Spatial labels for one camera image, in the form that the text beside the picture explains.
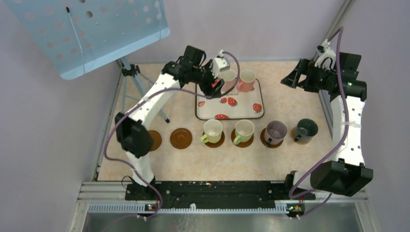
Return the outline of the purple mug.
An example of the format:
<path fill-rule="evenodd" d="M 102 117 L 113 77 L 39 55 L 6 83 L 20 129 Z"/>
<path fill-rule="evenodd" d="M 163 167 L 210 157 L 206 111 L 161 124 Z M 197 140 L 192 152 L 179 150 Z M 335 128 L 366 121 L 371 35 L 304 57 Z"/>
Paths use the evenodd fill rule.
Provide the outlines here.
<path fill-rule="evenodd" d="M 286 125 L 277 120 L 269 122 L 266 128 L 268 133 L 276 138 L 284 138 L 288 132 Z"/>

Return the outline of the salmon pink mug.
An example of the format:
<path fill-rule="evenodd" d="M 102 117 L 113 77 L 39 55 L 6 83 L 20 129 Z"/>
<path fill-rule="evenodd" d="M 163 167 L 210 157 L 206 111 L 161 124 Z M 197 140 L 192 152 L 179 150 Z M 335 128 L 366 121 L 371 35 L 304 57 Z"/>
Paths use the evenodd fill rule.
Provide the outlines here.
<path fill-rule="evenodd" d="M 252 70 L 243 70 L 239 75 L 239 83 L 236 89 L 240 92 L 249 92 L 254 88 L 256 74 Z"/>

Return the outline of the woven rattan coaster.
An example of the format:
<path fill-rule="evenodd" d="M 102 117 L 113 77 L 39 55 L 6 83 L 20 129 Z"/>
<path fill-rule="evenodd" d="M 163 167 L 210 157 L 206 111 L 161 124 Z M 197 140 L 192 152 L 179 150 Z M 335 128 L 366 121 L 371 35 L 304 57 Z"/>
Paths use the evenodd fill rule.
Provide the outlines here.
<path fill-rule="evenodd" d="M 305 130 L 299 130 L 297 127 L 292 128 L 290 133 L 293 142 L 299 145 L 306 145 L 312 140 L 312 136 L 308 136 Z"/>

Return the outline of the pale pink mug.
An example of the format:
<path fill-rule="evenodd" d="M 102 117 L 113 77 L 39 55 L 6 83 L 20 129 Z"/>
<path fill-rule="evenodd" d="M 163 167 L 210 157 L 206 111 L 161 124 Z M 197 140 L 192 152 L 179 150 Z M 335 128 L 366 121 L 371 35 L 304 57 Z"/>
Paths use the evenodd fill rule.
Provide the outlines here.
<path fill-rule="evenodd" d="M 236 73 L 234 70 L 226 70 L 220 73 L 220 78 L 224 81 L 221 91 L 226 92 L 234 85 Z"/>

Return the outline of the dark green mug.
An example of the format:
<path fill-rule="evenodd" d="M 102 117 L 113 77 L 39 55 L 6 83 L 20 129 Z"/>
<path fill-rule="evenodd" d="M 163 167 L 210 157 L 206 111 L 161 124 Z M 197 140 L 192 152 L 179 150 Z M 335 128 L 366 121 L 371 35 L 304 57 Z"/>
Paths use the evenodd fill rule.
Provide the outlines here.
<path fill-rule="evenodd" d="M 316 122 L 309 118 L 301 119 L 295 127 L 297 127 L 299 130 L 304 129 L 305 133 L 308 136 L 312 136 L 312 138 L 318 133 L 319 130 Z"/>

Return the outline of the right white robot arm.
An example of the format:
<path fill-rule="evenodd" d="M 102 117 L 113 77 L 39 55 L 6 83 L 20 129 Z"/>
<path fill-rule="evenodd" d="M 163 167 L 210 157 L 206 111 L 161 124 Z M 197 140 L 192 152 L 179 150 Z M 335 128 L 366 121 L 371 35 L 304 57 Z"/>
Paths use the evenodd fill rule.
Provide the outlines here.
<path fill-rule="evenodd" d="M 281 83 L 304 91 L 328 92 L 332 110 L 332 145 L 308 172 L 292 171 L 283 186 L 289 199 L 315 190 L 351 197 L 373 179 L 361 147 L 361 118 L 367 99 L 367 84 L 357 80 L 361 56 L 341 53 L 339 58 L 317 61 L 301 59 Z"/>

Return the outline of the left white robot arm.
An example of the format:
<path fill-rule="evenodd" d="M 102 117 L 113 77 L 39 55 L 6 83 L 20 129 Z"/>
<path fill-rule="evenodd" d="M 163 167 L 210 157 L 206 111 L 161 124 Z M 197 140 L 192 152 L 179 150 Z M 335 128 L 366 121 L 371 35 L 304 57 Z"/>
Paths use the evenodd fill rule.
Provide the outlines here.
<path fill-rule="evenodd" d="M 154 145 L 154 139 L 148 132 L 154 117 L 176 92 L 189 83 L 200 87 L 202 97 L 221 97 L 224 81 L 218 81 L 217 76 L 230 68 L 230 62 L 224 55 L 221 50 L 204 64 L 205 51 L 188 45 L 182 56 L 164 65 L 151 89 L 132 109 L 116 115 L 117 141 L 129 157 L 134 172 L 133 184 L 142 199 L 149 200 L 155 194 L 155 176 L 148 157 Z"/>

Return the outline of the light green mug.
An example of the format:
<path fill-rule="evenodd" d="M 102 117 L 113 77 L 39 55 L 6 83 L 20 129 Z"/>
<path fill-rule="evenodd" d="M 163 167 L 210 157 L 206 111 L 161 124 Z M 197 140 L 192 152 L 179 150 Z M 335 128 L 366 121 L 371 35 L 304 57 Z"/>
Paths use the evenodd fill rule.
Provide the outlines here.
<path fill-rule="evenodd" d="M 240 143 L 248 142 L 254 133 L 254 124 L 247 119 L 242 119 L 237 122 L 234 130 L 233 144 L 238 145 Z"/>

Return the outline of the blue perforated board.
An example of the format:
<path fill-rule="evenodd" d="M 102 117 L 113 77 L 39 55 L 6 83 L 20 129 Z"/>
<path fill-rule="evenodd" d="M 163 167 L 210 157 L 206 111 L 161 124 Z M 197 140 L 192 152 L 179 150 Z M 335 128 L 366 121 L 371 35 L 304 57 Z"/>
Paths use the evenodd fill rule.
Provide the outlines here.
<path fill-rule="evenodd" d="M 170 34 L 162 0 L 7 0 L 5 4 L 66 80 Z"/>

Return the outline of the strawberry enamel tray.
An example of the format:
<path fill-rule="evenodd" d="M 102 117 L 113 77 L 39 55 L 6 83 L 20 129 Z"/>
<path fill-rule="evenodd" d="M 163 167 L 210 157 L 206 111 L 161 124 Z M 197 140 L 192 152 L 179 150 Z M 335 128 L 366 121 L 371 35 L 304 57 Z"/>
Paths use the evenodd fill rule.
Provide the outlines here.
<path fill-rule="evenodd" d="M 221 98 L 207 99 L 196 96 L 195 101 L 195 115 L 200 120 L 254 119 L 264 115 L 264 103 L 258 79 L 249 92 L 234 89 Z"/>

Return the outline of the brown wooden coaster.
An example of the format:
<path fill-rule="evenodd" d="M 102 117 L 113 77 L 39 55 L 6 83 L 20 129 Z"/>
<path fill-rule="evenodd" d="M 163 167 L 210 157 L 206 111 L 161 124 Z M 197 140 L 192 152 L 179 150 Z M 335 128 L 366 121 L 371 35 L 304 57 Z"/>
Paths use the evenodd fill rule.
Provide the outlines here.
<path fill-rule="evenodd" d="M 176 149 L 185 149 L 192 143 L 192 133 L 186 128 L 175 129 L 170 135 L 170 143 Z"/>
<path fill-rule="evenodd" d="M 253 143 L 254 134 L 251 136 L 251 138 L 250 138 L 248 141 L 246 141 L 246 142 L 240 142 L 240 143 L 238 143 L 238 144 L 235 144 L 235 143 L 234 143 L 235 138 L 236 138 L 235 129 L 233 129 L 232 132 L 231 132 L 231 141 L 232 141 L 232 143 L 233 143 L 235 146 L 239 147 L 239 148 L 246 148 L 246 147 L 249 147 L 249 146 Z"/>
<path fill-rule="evenodd" d="M 201 136 L 201 142 L 210 148 L 220 147 L 225 141 L 225 133 L 222 131 L 220 136 L 210 136 L 203 132 Z"/>
<path fill-rule="evenodd" d="M 162 137 L 161 134 L 156 131 L 156 130 L 149 130 L 148 131 L 149 135 L 151 136 L 152 140 L 153 140 L 153 145 L 151 147 L 150 151 L 155 151 L 157 150 L 161 144 L 162 144 Z"/>
<path fill-rule="evenodd" d="M 276 138 L 270 135 L 267 128 L 264 128 L 260 133 L 261 143 L 268 148 L 277 148 L 282 145 L 284 138 Z"/>

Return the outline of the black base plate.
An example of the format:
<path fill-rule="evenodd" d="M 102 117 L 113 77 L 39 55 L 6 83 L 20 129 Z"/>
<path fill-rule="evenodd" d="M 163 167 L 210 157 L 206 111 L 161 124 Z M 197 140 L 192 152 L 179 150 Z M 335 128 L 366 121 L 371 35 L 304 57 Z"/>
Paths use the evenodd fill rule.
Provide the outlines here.
<path fill-rule="evenodd" d="M 287 181 L 161 181 L 149 187 L 128 184 L 127 201 L 162 201 L 164 209 L 270 209 L 289 200 Z"/>

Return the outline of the yellow green mug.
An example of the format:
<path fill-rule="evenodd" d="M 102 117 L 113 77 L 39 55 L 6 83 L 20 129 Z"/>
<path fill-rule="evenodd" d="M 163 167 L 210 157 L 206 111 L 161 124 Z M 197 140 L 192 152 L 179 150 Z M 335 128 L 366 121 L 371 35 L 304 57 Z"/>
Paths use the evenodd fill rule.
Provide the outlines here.
<path fill-rule="evenodd" d="M 210 119 L 204 124 L 204 134 L 201 136 L 201 142 L 216 144 L 221 140 L 222 132 L 222 123 L 216 119 Z"/>

